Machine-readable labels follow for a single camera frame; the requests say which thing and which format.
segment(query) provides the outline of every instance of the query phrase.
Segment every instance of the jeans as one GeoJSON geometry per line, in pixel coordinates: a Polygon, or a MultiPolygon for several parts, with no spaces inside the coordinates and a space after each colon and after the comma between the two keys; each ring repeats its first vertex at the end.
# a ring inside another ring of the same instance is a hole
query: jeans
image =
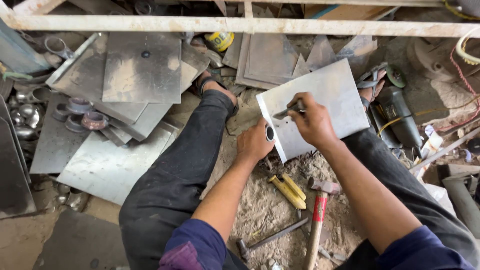
{"type": "MultiPolygon", "coordinates": [[[[138,180],[120,211],[123,244],[132,270],[156,270],[173,230],[188,220],[218,157],[226,120],[233,112],[223,93],[204,93],[177,140],[138,180]]],[[[468,229],[444,210],[372,131],[355,133],[343,141],[350,151],[395,194],[443,244],[478,268],[479,251],[468,229]]],[[[364,241],[340,269],[376,268],[378,256],[364,241]]],[[[224,270],[248,270],[231,251],[224,270]]]]}

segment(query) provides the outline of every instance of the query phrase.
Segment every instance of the white metal frame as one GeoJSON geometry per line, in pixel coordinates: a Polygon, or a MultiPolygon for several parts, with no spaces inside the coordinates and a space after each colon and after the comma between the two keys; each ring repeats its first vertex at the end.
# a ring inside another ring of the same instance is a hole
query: white metal frame
{"type": "MultiPolygon", "coordinates": [[[[314,2],[313,0],[269,0],[275,2],[314,2]]],[[[315,2],[341,2],[346,0],[316,0],[315,2]]],[[[438,0],[423,0],[435,3],[438,0]]],[[[59,4],[62,0],[27,0],[23,5],[59,4]]],[[[382,4],[399,0],[378,0],[382,4]]],[[[480,26],[473,23],[424,23],[387,21],[334,21],[308,19],[253,18],[251,2],[245,3],[245,18],[229,17],[164,17],[164,16],[106,16],[106,15],[35,15],[38,10],[8,8],[0,1],[0,18],[18,30],[46,31],[151,31],[151,32],[216,32],[285,33],[324,35],[372,35],[410,37],[462,37],[480,26]]],[[[480,37],[476,31],[471,37],[480,37]]]]}

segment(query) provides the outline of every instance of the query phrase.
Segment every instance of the right hand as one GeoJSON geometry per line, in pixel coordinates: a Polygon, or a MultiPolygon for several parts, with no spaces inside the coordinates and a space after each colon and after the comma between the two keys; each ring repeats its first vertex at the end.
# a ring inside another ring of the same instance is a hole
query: right hand
{"type": "Polygon", "coordinates": [[[287,107],[293,106],[298,100],[306,107],[305,113],[302,115],[290,110],[288,115],[297,124],[303,139],[320,152],[336,145],[340,140],[333,130],[327,108],[315,102],[310,92],[296,94],[287,107]]]}

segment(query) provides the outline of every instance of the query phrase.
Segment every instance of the blue sleeve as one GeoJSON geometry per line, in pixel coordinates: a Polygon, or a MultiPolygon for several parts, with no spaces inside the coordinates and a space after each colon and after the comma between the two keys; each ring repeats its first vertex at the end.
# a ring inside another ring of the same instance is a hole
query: blue sleeve
{"type": "Polygon", "coordinates": [[[227,256],[222,236],[208,223],[190,219],[173,231],[165,246],[160,268],[221,270],[227,256]]]}
{"type": "Polygon", "coordinates": [[[474,270],[456,251],[444,246],[427,226],[417,228],[393,242],[377,258],[381,269],[474,270]]]}

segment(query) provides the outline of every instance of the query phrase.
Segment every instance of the yellow wire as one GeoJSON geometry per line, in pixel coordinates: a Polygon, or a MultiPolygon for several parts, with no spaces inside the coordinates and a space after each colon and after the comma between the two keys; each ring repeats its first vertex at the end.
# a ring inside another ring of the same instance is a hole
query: yellow wire
{"type": "Polygon", "coordinates": [[[474,16],[468,16],[466,14],[463,14],[461,12],[459,12],[458,10],[456,10],[454,7],[450,6],[447,2],[447,0],[443,0],[444,4],[445,4],[445,7],[450,10],[454,15],[462,18],[462,19],[467,19],[467,20],[475,20],[475,21],[480,21],[480,18],[478,17],[474,17],[474,16]]]}
{"type": "MultiPolygon", "coordinates": [[[[424,114],[427,114],[427,113],[431,113],[431,112],[434,112],[434,111],[443,111],[443,110],[456,110],[456,109],[461,109],[463,107],[466,107],[470,104],[472,104],[473,102],[477,101],[480,99],[480,95],[476,96],[474,99],[470,100],[469,102],[465,103],[464,105],[461,105],[461,106],[458,106],[458,107],[454,107],[454,108],[438,108],[438,109],[430,109],[430,110],[423,110],[423,111],[419,111],[417,113],[414,113],[413,115],[415,116],[420,116],[420,115],[424,115],[424,114]]],[[[391,124],[394,124],[400,120],[404,119],[404,117],[400,117],[400,118],[397,118],[395,120],[392,120],[388,123],[386,123],[377,133],[377,136],[380,137],[380,133],[382,133],[383,130],[385,130],[385,128],[387,128],[388,126],[390,126],[391,124]]]]}

